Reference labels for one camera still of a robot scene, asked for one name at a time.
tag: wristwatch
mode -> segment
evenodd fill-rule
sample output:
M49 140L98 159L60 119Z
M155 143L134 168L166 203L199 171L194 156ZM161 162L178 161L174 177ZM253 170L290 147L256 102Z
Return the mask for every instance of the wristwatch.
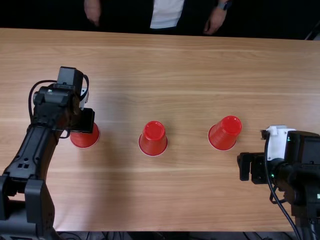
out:
M226 2L219 2L217 7L226 11L231 7L231 5L232 5L232 0L228 0Z

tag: upside-down red cup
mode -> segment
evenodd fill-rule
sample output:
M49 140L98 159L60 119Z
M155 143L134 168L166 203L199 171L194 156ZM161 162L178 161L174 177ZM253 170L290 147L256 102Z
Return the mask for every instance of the upside-down red cup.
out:
M209 142L218 150L229 150L236 144L241 129L242 124L239 118L226 116L210 128L208 133Z
M148 156L162 154L168 145L165 127L158 121L148 122L139 137L139 147Z
M100 131L96 123L93 124L92 133L71 132L70 140L78 148L87 149L93 146L100 137Z

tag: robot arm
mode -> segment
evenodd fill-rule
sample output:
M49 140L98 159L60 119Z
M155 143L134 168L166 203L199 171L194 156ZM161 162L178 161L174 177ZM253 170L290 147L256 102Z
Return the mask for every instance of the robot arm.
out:
M61 67L56 83L42 86L33 96L34 114L16 156L0 176L0 233L6 240L59 239L53 228L55 207L46 178L63 131L91 133L95 112L84 108L88 77L75 68ZM25 201L9 196L24 194Z
M285 202L291 205L291 215L300 227L302 239L318 239L320 136L283 125L270 126L261 135L262 139L267 140L265 152L243 152L237 157L240 180L248 181L250 172L254 184L268 184L269 180L273 184L270 201L278 204L273 201L273 193L276 189L284 192L279 207Z

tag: wooden table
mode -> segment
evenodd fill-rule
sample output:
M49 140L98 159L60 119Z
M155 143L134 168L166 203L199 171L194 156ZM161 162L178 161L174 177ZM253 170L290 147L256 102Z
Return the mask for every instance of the wooden table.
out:
M320 133L320 42L0 29L1 171L26 134L31 86L60 66L89 76L101 136L54 152L56 230L291 230L267 185L239 180L236 159L263 151L259 131L272 124ZM227 115L243 130L218 151L208 130ZM169 142L158 157L138 147L151 120Z

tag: white shirt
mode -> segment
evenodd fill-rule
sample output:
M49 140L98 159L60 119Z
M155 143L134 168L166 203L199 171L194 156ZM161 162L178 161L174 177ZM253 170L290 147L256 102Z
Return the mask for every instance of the white shirt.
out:
M177 26L185 0L154 0L151 29Z

